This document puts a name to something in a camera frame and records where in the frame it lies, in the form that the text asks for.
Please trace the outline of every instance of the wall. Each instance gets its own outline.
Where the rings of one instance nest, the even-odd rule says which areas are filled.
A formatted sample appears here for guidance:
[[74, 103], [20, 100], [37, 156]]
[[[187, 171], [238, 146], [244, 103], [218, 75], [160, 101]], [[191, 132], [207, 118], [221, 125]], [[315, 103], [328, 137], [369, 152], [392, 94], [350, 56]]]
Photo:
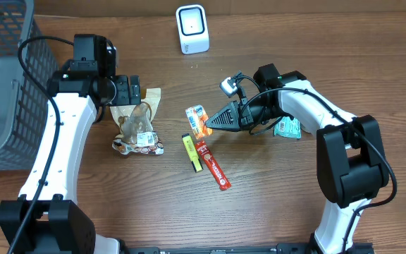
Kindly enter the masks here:
[[199, 3], [207, 15], [406, 11], [406, 0], [36, 0], [36, 14], [73, 17], [172, 16]]

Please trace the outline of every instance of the crumpled plastic wrapper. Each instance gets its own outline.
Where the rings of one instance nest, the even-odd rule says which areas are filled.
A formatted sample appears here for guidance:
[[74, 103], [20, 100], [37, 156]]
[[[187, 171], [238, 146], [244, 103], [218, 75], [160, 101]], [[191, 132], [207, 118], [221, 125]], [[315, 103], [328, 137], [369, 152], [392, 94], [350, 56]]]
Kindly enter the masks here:
[[111, 107], [120, 134], [112, 142], [112, 148], [122, 155], [139, 152], [162, 155], [164, 146], [153, 129], [152, 120], [161, 100], [161, 89], [147, 89], [139, 105]]

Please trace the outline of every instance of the orange and white packet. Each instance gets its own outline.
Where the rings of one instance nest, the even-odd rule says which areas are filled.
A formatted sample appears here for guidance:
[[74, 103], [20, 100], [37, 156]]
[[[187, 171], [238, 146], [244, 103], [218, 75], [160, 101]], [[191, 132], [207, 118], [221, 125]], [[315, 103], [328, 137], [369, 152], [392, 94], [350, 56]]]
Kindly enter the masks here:
[[212, 129], [206, 127], [204, 122], [208, 120], [208, 115], [202, 105], [195, 105], [186, 109], [186, 116], [194, 132], [195, 138], [200, 139], [212, 134]]

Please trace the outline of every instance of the white label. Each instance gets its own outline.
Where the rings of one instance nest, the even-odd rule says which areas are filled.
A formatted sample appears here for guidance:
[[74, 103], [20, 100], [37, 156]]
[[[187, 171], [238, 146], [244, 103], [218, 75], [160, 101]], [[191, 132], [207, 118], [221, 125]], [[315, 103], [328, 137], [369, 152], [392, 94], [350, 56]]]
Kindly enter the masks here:
[[137, 134], [137, 146], [146, 147], [154, 145], [154, 136], [153, 132], [138, 133]]

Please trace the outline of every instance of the white sensor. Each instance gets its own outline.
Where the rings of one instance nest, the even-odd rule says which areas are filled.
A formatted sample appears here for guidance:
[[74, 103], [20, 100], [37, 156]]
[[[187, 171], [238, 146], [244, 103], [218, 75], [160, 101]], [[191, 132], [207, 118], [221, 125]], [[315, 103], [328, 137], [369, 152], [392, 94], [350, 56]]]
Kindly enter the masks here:
[[192, 4], [178, 8], [176, 22], [183, 54], [200, 53], [209, 49], [208, 25], [201, 5]]

